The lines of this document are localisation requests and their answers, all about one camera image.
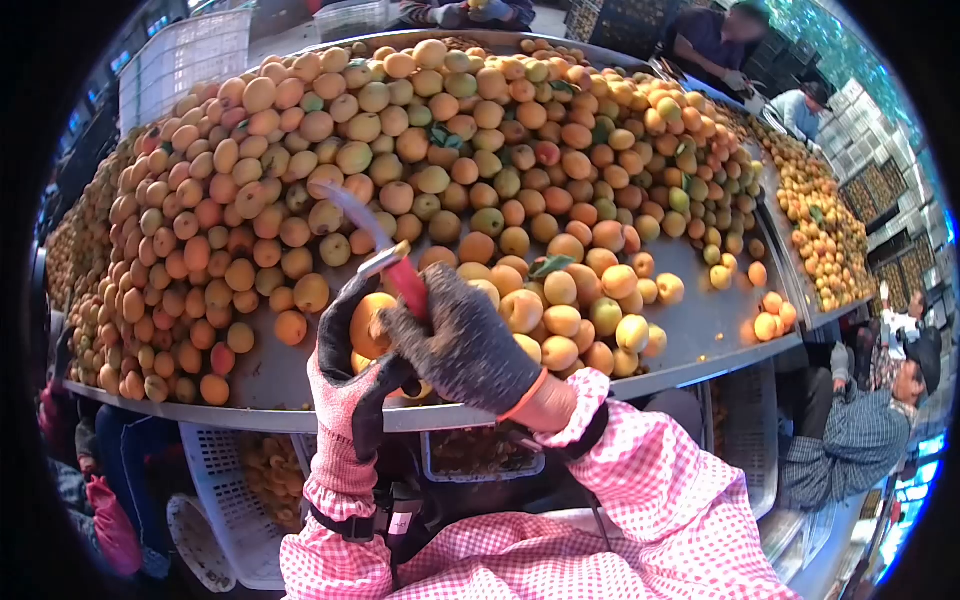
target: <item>red bag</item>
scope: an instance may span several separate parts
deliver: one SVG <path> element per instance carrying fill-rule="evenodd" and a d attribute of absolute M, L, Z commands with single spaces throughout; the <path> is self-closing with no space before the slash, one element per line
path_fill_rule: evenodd
<path fill-rule="evenodd" d="M 143 565 L 140 542 L 133 525 L 103 477 L 86 484 L 86 499 L 93 507 L 93 526 L 108 564 L 121 577 L 130 577 Z"/>

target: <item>orange wristband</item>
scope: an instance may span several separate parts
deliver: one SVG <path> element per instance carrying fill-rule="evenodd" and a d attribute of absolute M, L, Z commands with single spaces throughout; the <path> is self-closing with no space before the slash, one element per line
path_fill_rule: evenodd
<path fill-rule="evenodd" d="M 518 402 L 517 404 L 515 404 L 515 405 L 514 405 L 514 408 L 510 409 L 510 410 L 507 411 L 506 413 L 504 413 L 504 414 L 500 415 L 499 417 L 497 417 L 497 418 L 496 418 L 496 422 L 500 423 L 500 422 L 503 422 L 503 421 L 509 419 L 510 417 L 512 417 L 513 415 L 515 415 L 517 411 L 519 411 L 521 408 L 523 408 L 523 405 L 526 404 L 527 402 L 529 402 L 529 401 L 530 401 L 530 398 L 532 398 L 533 396 L 535 396 L 535 395 L 537 394 L 537 392 L 540 390 L 540 386 L 542 386 L 542 385 L 543 385 L 543 382 L 546 381 L 546 377 L 547 377 L 548 374 L 549 374 L 549 373 L 547 372 L 546 367 L 544 367 L 544 368 L 543 368 L 543 371 L 540 372 L 540 376 L 537 377 L 537 381 L 534 381 L 534 384 L 533 384 L 532 386 L 530 386 L 530 389 L 527 390 L 527 393 L 523 395 L 523 397 L 520 399 L 520 402 Z"/>

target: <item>gloved hand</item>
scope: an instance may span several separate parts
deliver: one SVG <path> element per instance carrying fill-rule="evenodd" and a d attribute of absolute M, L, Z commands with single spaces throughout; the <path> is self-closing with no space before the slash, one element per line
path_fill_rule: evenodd
<path fill-rule="evenodd" d="M 354 376 L 350 365 L 350 318 L 357 304 L 376 291 L 380 277 L 355 276 L 320 318 L 317 348 L 307 363 L 313 392 L 318 441 L 343 446 L 352 442 L 356 460 L 376 456 L 383 439 L 383 401 L 417 374 L 405 359 L 388 352 Z"/>
<path fill-rule="evenodd" d="M 830 353 L 830 370 L 833 372 L 833 390 L 837 391 L 837 380 L 846 385 L 850 379 L 850 355 L 842 342 L 837 342 Z"/>
<path fill-rule="evenodd" d="M 727 71 L 727 74 L 723 76 L 722 81 L 730 89 L 735 91 L 740 91 L 741 89 L 747 88 L 747 76 L 732 69 Z"/>
<path fill-rule="evenodd" d="M 514 9 L 503 0 L 487 0 L 487 4 L 478 8 L 471 8 L 469 17 L 471 21 L 485 23 L 487 21 L 506 21 L 514 15 Z"/>
<path fill-rule="evenodd" d="M 507 413 L 539 381 L 540 365 L 516 343 L 484 292 L 447 265 L 432 265 L 421 276 L 429 324 L 402 303 L 380 313 L 394 347 L 443 398 Z"/>
<path fill-rule="evenodd" d="M 464 16 L 467 15 L 467 3 L 446 4 L 438 9 L 430 9 L 427 14 L 427 20 L 436 23 L 444 29 L 456 29 L 464 22 Z"/>

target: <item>black strap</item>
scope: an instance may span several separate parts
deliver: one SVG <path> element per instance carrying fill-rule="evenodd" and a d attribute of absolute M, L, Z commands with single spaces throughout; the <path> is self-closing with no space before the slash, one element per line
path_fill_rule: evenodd
<path fill-rule="evenodd" d="M 323 527 L 340 534 L 344 541 L 351 543 L 366 543 L 373 539 L 373 517 L 351 516 L 345 521 L 335 521 L 321 513 L 316 506 L 310 505 L 310 514 Z"/>

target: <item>black cap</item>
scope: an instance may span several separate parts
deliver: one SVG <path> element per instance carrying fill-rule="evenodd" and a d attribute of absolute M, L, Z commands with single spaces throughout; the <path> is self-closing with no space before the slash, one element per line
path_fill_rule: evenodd
<path fill-rule="evenodd" d="M 940 349 L 942 347 L 940 331 L 932 327 L 923 329 L 920 332 L 920 338 L 907 342 L 903 346 L 903 353 L 906 354 L 907 360 L 920 365 L 928 394 L 933 394 L 940 387 Z"/>
<path fill-rule="evenodd" d="M 833 109 L 827 106 L 829 102 L 829 94 L 827 94 L 827 89 L 820 82 L 806 82 L 800 85 L 800 90 L 813 99 L 815 103 L 821 107 L 833 112 Z"/>

